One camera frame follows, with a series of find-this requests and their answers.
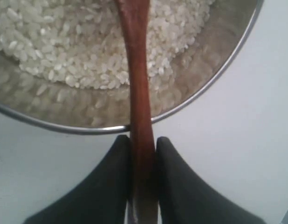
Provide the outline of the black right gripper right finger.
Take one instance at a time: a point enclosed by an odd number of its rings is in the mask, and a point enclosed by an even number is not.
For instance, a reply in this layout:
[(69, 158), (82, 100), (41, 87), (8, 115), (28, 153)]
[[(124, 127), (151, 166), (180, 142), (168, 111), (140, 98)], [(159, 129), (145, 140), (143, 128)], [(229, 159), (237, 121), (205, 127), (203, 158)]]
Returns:
[(164, 224), (263, 224), (200, 178), (167, 137), (157, 139), (159, 205)]

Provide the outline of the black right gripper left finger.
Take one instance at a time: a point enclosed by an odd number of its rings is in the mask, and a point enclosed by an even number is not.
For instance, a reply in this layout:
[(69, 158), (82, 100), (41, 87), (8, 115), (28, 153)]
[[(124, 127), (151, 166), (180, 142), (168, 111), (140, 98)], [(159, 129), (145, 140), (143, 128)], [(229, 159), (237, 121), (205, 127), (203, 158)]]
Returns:
[(27, 224), (123, 224), (131, 175), (130, 139), (119, 135), (98, 166)]

